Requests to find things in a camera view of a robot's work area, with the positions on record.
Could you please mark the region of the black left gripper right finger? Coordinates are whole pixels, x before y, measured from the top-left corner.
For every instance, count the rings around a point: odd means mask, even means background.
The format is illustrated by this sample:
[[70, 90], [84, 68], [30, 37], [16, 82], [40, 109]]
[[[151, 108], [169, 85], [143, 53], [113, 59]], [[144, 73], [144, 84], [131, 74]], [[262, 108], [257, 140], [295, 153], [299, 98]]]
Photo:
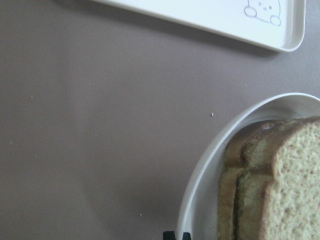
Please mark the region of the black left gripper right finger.
[[191, 234], [189, 232], [184, 232], [182, 235], [182, 240], [191, 240]]

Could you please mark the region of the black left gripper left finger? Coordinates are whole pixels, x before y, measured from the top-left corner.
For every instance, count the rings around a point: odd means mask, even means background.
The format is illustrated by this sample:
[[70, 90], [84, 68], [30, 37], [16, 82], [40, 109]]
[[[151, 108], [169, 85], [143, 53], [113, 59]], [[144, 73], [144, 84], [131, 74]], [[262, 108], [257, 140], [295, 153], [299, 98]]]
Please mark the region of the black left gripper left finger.
[[174, 231], [164, 231], [162, 234], [163, 240], [175, 240], [175, 232]]

